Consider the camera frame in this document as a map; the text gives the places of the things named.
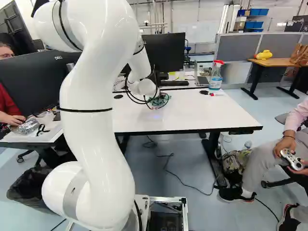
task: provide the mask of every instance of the black trash bag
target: black trash bag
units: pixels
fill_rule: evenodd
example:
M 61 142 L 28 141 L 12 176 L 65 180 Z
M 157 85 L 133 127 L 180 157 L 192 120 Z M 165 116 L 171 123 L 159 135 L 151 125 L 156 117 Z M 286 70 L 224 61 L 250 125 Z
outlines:
M 42 185 L 51 171 L 51 168 L 41 166 L 27 170 L 10 187 L 6 197 L 38 211 L 54 214 L 42 199 Z

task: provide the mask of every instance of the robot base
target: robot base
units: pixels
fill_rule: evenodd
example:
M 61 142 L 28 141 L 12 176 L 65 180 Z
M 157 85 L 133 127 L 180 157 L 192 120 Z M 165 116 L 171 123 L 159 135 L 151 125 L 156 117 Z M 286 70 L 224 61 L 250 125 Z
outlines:
M 149 197 L 147 195 L 136 195 L 136 203 L 139 207 L 142 219 L 142 231 L 151 230 L 151 206 L 157 204 L 161 207 L 169 209 L 176 214 L 180 214 L 182 226 L 180 231 L 188 231 L 188 208 L 187 208 L 187 199 L 185 197 Z M 137 210 L 134 207 L 133 212 L 136 215 L 136 222 L 138 224 Z M 74 223 L 70 222 L 65 231 L 73 231 Z

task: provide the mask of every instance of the scissors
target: scissors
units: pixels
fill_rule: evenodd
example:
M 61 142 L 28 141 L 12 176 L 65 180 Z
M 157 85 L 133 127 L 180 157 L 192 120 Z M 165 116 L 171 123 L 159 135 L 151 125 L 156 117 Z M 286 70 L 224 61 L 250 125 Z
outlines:
M 41 124 L 40 126 L 39 126 L 39 129 L 38 129 L 38 132 L 37 132 L 37 136 L 40 136 L 40 135 L 43 135 L 44 134 L 44 132 L 50 132 L 50 130 L 46 130 L 45 131 L 45 125 L 44 124 Z

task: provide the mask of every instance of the computer monitor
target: computer monitor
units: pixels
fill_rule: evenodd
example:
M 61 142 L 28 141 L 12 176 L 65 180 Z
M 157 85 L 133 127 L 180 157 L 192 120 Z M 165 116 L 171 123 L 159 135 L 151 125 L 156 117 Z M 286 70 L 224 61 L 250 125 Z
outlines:
M 143 35 L 151 67 L 159 72 L 180 71 L 184 66 L 185 33 Z
M 24 116 L 38 114 L 58 104 L 66 64 L 80 55 L 51 50 L 0 60 L 0 82 Z
M 0 33 L 6 33 L 11 37 L 9 45 L 15 55 L 37 52 L 15 1 L 0 9 Z

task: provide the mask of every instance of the whiteboard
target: whiteboard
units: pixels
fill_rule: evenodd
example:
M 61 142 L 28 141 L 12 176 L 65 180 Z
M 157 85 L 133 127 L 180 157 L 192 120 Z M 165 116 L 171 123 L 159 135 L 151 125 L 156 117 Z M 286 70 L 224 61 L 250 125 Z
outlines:
M 174 32 L 185 32 L 189 43 L 215 42 L 220 21 L 201 21 L 187 24 L 174 24 Z

